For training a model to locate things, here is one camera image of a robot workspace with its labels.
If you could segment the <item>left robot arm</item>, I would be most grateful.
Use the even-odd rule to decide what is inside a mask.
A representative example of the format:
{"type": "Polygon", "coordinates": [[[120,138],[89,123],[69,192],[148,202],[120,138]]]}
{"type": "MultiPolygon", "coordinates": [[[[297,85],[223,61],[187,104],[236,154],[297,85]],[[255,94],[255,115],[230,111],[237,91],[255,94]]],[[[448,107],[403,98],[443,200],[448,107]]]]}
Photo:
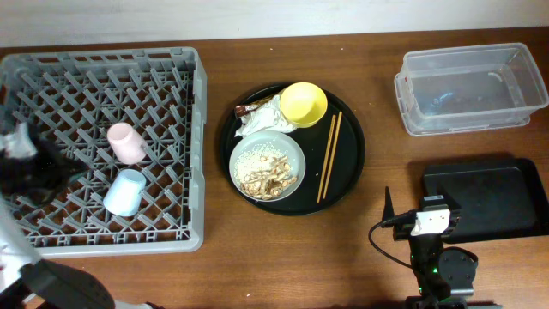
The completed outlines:
{"type": "MultiPolygon", "coordinates": [[[[55,143],[22,122],[1,133],[1,194],[29,195],[40,209],[51,203],[88,166],[61,155],[55,143]]],[[[84,270],[43,258],[26,239],[7,201],[1,200],[1,255],[22,262],[19,277],[1,292],[2,308],[23,308],[35,294],[42,308],[154,308],[151,303],[114,300],[107,288],[84,270]]]]}

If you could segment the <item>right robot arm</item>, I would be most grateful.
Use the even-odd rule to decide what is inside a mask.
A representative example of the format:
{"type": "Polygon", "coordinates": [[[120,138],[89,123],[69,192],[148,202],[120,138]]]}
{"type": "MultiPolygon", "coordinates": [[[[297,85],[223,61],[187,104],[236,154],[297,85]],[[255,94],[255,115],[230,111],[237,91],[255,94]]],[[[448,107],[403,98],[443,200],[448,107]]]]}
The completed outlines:
{"type": "Polygon", "coordinates": [[[389,188],[385,189],[382,220],[371,228],[368,238],[377,228],[393,230],[393,240],[405,240],[410,249],[410,261],[405,263],[379,246],[375,249],[390,260],[412,270],[419,288],[418,296],[408,296],[406,308],[498,308],[490,302],[469,303],[474,294],[473,282],[479,264],[478,257],[460,247],[446,247],[443,238],[455,231],[461,219],[461,206],[443,188],[436,195],[423,197],[420,209],[397,215],[389,188]]]}

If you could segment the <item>yellow bowl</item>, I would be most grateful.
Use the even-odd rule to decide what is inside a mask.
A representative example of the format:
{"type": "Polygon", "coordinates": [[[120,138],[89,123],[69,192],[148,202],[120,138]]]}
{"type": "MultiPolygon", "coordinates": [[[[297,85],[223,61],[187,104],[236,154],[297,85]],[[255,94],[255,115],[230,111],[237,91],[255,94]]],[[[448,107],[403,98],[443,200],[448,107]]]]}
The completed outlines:
{"type": "Polygon", "coordinates": [[[310,82],[296,82],[286,87],[280,97],[281,113],[298,128],[316,124],[328,109],[324,91],[310,82]]]}

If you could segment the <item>pink cup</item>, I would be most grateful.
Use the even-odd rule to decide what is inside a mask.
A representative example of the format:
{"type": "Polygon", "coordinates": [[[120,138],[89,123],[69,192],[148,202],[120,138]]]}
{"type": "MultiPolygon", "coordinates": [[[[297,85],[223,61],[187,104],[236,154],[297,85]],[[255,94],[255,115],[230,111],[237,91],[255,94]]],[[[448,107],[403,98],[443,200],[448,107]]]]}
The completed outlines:
{"type": "Polygon", "coordinates": [[[145,140],[128,123],[113,124],[107,131],[107,140],[118,160],[126,165],[136,164],[147,155],[145,140]]]}

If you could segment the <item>light blue cup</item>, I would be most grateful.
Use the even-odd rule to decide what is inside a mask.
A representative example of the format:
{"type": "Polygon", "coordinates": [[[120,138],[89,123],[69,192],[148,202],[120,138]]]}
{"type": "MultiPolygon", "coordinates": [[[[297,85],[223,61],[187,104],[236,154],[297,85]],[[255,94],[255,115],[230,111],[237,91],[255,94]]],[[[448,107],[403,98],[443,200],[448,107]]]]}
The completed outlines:
{"type": "Polygon", "coordinates": [[[114,215],[132,216],[139,209],[145,176],[134,169],[120,171],[103,198],[103,205],[114,215]]]}

